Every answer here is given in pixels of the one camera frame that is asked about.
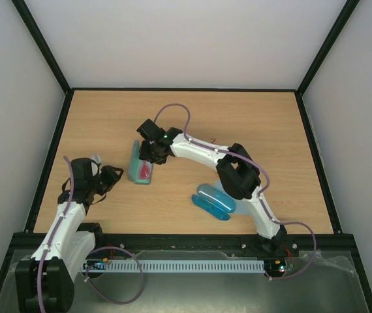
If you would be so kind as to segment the red sunglasses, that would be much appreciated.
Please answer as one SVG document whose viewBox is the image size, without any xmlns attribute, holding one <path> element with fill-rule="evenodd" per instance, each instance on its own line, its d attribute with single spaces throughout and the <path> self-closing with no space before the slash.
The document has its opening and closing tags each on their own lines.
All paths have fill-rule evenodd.
<svg viewBox="0 0 372 313">
<path fill-rule="evenodd" d="M 152 174 L 152 164 L 148 161 L 143 161 L 143 164 L 140 166 L 139 178 L 141 180 L 150 180 Z"/>
</svg>

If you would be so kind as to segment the green glasses case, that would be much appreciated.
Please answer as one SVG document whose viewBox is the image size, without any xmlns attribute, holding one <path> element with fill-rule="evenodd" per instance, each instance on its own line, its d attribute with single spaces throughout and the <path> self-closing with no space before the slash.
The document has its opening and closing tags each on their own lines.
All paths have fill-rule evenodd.
<svg viewBox="0 0 372 313">
<path fill-rule="evenodd" d="M 134 140 L 128 169 L 129 181 L 137 185 L 150 185 L 151 179 L 144 181 L 139 178 L 140 166 L 143 164 L 143 161 L 145 160 L 140 159 L 140 142 L 138 140 Z"/>
</svg>

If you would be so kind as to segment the blue transparent glasses case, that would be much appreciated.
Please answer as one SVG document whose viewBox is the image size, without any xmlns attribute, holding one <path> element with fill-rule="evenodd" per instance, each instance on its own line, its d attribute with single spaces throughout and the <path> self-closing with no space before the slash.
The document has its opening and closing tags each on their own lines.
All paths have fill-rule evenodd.
<svg viewBox="0 0 372 313">
<path fill-rule="evenodd" d="M 220 221 L 227 221 L 236 210 L 235 201 L 223 191 L 209 184 L 198 186 L 191 196 L 192 203 Z"/>
</svg>

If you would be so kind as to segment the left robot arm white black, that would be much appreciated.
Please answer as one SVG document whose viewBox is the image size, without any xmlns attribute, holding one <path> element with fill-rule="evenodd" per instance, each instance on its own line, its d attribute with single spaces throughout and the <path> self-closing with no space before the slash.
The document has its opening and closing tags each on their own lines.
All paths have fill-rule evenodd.
<svg viewBox="0 0 372 313">
<path fill-rule="evenodd" d="M 74 281 L 102 235 L 98 223 L 84 220 L 95 196 L 105 198 L 124 171 L 103 166 L 98 156 L 68 160 L 70 177 L 62 184 L 57 213 L 42 243 L 17 263 L 16 291 L 20 312 L 68 312 Z"/>
</svg>

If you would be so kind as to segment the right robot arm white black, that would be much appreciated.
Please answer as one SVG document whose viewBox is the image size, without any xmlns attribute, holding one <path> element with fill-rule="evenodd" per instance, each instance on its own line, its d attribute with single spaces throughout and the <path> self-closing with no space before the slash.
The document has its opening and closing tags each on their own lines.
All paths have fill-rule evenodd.
<svg viewBox="0 0 372 313">
<path fill-rule="evenodd" d="M 264 197 L 260 172 L 244 147 L 215 145 L 189 136 L 178 128 L 164 130 L 151 119 L 145 120 L 137 133 L 143 138 L 140 159 L 164 164 L 168 157 L 186 158 L 216 170 L 223 190 L 241 201 L 252 217 L 257 231 L 257 245 L 274 256 L 285 247 L 286 228 L 280 225 Z"/>
</svg>

